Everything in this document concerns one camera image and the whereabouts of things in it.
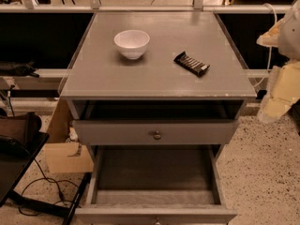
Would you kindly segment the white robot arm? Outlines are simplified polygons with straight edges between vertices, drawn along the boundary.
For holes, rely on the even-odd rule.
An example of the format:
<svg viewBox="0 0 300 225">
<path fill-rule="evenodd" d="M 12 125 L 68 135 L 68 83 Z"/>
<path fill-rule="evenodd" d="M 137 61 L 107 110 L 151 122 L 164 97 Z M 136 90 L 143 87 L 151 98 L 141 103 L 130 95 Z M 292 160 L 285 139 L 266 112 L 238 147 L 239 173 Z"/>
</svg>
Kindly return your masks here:
<svg viewBox="0 0 300 225">
<path fill-rule="evenodd" d="M 263 123 L 279 120 L 300 99 L 300 0 L 284 17 L 257 39 L 264 47 L 277 47 L 288 58 L 283 67 L 274 67 L 267 83 L 258 119 Z"/>
</svg>

